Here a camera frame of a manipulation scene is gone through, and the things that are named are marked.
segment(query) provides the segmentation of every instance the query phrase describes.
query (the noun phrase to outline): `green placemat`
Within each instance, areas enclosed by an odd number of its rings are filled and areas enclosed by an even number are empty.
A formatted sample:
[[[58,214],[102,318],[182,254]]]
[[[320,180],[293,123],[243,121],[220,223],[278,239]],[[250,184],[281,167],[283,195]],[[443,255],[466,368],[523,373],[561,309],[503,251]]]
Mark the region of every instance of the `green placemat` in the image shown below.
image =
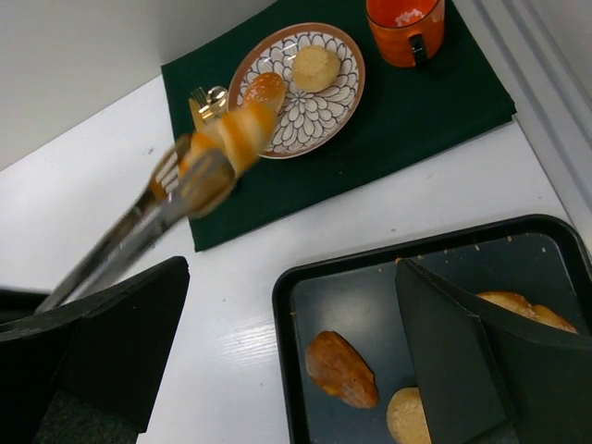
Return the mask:
[[[176,138],[193,128],[190,92],[198,86],[229,85],[249,51],[286,26],[320,21],[339,27],[358,43],[366,66],[362,101],[339,134],[302,157],[262,159],[213,214],[192,220],[196,251],[380,179],[512,119],[511,97],[451,1],[446,3],[444,44],[421,71],[393,68],[382,60],[364,5],[363,0],[279,0],[163,66]]]

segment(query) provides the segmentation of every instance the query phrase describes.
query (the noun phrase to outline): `metal tongs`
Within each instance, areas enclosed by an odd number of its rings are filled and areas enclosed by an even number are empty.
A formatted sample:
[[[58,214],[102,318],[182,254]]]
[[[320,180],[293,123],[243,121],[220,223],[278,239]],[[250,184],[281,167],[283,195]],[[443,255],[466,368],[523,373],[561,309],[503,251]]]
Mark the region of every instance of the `metal tongs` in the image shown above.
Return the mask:
[[[219,150],[204,152],[179,176],[179,163],[190,148],[191,136],[182,136],[160,161],[136,204],[35,313],[85,298],[112,285],[183,217],[205,216],[228,197],[236,184],[236,174]]]

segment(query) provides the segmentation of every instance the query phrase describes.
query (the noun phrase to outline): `mug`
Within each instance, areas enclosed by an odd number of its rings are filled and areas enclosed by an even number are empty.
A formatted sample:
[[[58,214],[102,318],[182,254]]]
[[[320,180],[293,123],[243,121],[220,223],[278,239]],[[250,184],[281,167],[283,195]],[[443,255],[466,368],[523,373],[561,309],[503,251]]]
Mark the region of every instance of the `mug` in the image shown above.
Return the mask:
[[[445,0],[366,0],[378,51],[395,67],[424,64],[444,40]]]

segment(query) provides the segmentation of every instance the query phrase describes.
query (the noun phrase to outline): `pastry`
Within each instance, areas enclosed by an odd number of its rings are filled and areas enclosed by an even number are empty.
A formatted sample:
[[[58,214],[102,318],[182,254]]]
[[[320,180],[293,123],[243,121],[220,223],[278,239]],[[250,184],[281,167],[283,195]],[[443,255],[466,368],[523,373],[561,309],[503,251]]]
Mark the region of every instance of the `pastry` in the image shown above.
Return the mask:
[[[387,408],[387,427],[399,444],[431,444],[419,388],[402,388]]]
[[[279,112],[286,97],[286,83],[275,72],[264,72],[251,82],[244,94],[244,104],[268,104]]]
[[[531,305],[521,294],[509,291],[486,291],[477,294],[477,296],[540,324],[577,333],[575,327],[561,316],[544,305]]]
[[[335,53],[321,46],[306,46],[294,57],[292,78],[301,90],[318,93],[331,86],[340,68],[341,62]]]
[[[306,371],[327,395],[352,407],[378,405],[374,374],[358,352],[334,331],[323,331],[306,349]]]
[[[237,177],[259,158],[273,136],[277,115],[265,104],[251,104],[224,114],[191,136],[191,149],[181,160],[182,176],[204,150],[221,149]]]

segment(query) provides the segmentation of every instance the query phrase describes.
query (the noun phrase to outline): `table surface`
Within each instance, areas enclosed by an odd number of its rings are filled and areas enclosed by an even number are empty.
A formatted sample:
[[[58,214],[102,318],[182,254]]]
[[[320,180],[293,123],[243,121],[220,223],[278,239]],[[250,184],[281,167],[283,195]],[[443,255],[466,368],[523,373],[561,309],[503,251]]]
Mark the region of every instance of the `table surface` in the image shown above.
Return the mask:
[[[0,172],[0,285],[53,288],[127,210],[172,142],[157,78]],[[191,273],[138,442],[288,443],[271,306],[282,272],[526,214],[568,220],[512,123],[208,252],[193,251],[183,221],[127,274],[172,255],[185,256]]]

